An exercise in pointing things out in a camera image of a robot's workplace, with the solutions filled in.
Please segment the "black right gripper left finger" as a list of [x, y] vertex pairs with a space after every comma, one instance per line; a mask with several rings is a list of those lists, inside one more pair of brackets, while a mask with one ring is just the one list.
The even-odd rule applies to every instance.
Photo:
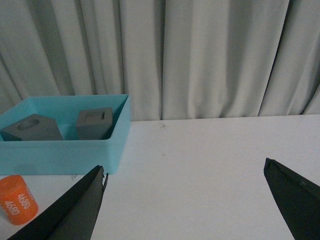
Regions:
[[108, 175], [95, 166], [10, 240], [89, 240], [102, 205]]

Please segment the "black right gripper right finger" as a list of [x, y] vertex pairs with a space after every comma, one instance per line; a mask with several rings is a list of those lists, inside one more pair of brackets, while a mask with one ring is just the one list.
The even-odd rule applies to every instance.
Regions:
[[295, 240], [320, 238], [320, 187], [279, 163], [265, 160], [263, 174]]

